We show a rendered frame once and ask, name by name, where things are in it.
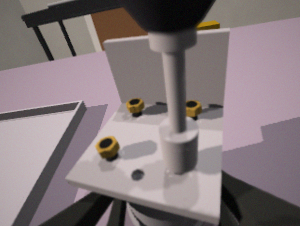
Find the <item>white l-shaped bracket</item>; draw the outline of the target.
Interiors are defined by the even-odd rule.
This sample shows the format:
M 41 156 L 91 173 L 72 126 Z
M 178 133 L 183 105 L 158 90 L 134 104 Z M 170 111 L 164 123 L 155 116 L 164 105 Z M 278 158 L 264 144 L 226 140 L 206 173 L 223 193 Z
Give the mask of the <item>white l-shaped bracket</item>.
M 185 50 L 186 101 L 199 101 L 202 112 L 197 164 L 183 175 L 163 162 L 159 125 L 169 115 L 162 52 L 150 49 L 148 36 L 104 41 L 121 105 L 66 176 L 69 185 L 218 224 L 229 34 L 230 28 L 197 31 L 196 45 Z M 126 106 L 134 98 L 145 106 L 137 118 Z M 120 146 L 112 162 L 95 148 L 108 136 Z M 143 179 L 133 180 L 136 173 Z

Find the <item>yellow hex nut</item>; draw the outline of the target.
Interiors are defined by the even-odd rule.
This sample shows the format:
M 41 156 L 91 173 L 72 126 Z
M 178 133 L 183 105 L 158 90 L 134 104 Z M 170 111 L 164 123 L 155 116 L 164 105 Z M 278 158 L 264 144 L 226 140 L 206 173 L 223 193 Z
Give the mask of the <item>yellow hex nut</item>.
M 102 138 L 95 147 L 102 159 L 113 157 L 120 149 L 118 141 L 113 136 Z
M 145 108 L 144 102 L 140 98 L 134 98 L 134 99 L 129 100 L 126 103 L 126 106 L 130 113 L 138 113 Z
M 199 101 L 189 100 L 186 101 L 186 116 L 195 117 L 202 112 L 202 105 Z

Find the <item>shallow light grey rectangular tray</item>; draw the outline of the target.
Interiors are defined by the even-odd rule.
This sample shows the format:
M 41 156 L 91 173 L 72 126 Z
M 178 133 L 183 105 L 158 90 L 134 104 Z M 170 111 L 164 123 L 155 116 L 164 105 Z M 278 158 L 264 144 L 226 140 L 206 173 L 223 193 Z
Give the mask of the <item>shallow light grey rectangular tray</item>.
M 86 110 L 80 100 L 0 113 L 0 226 L 30 225 Z

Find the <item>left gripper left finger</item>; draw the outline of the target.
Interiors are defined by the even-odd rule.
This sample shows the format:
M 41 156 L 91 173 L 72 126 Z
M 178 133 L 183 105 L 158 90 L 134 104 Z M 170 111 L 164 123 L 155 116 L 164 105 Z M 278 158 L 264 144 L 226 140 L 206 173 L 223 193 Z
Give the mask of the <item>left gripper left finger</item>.
M 91 192 L 39 226 L 96 226 L 112 203 L 106 226 L 124 226 L 127 202 Z

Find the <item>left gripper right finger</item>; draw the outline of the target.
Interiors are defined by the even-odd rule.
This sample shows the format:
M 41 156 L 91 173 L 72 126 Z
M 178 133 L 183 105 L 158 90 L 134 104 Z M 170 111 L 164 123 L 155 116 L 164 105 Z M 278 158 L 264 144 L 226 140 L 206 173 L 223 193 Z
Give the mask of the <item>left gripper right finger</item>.
M 300 226 L 300 207 L 221 170 L 220 219 L 217 226 L 239 226 L 239 224 Z

